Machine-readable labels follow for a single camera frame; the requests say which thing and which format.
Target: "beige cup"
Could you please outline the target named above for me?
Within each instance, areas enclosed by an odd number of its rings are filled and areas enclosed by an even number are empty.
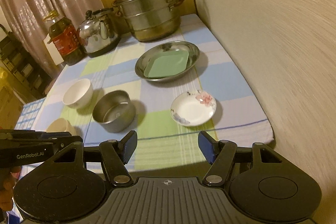
[[[72,136],[77,135],[76,129],[70,124],[70,122],[66,119],[59,118],[53,121],[50,126],[48,126],[48,133],[52,132],[70,132]]]

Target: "kettle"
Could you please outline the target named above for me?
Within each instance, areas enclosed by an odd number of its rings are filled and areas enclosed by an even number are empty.
[[[113,8],[85,13],[85,20],[78,27],[81,44],[89,57],[96,57],[113,50],[120,41],[113,28]]]

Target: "metal screw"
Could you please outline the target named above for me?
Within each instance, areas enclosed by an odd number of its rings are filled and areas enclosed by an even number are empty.
[[[118,176],[114,177],[113,180],[117,183],[126,183],[126,182],[129,182],[131,179],[130,179],[129,176],[118,175]]]
[[[222,178],[217,175],[211,175],[211,176],[207,176],[205,180],[209,183],[220,183],[222,181]]]

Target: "table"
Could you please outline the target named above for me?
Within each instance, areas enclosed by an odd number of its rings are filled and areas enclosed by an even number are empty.
[[[188,41],[199,47],[201,55],[195,68],[171,83],[154,84],[140,79],[134,72],[137,59],[150,48],[170,41]],[[70,109],[63,105],[63,95],[82,78],[90,79],[93,84],[92,101],[85,109]],[[91,114],[104,94],[118,89],[128,92],[137,115],[123,132],[108,133]],[[171,118],[170,105],[179,94],[197,89],[206,90],[216,99],[216,113],[199,127],[183,127]],[[178,31],[165,39],[140,43],[127,35],[114,51],[66,66],[44,100],[25,106],[16,129],[45,131],[59,117],[75,126],[85,146],[95,146],[109,139],[120,140],[130,130],[136,130],[137,149],[126,165],[130,172],[204,161],[197,144],[200,130],[206,130],[217,140],[231,140],[244,147],[251,147],[253,142],[273,140],[271,125],[249,85],[195,14],[183,16]],[[100,164],[88,164],[88,168],[101,172]]]

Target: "gray metal bowl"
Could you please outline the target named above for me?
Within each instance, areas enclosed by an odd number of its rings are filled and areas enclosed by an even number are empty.
[[[93,119],[108,132],[120,132],[134,120],[135,107],[126,91],[115,90],[105,94],[95,105]]]
[[[143,72],[147,67],[150,59],[157,55],[160,52],[167,52],[167,51],[187,51],[189,52],[188,62],[185,70],[181,73],[176,75],[168,76],[168,77],[161,77],[161,78],[148,78],[146,77]],[[190,42],[186,41],[173,41],[167,42],[161,45],[158,45],[149,51],[145,52],[136,62],[135,64],[135,73],[142,79],[146,79],[147,81],[152,82],[169,82],[175,79],[180,78],[183,76],[187,71],[189,71],[196,63],[200,56],[200,50],[198,47]]]

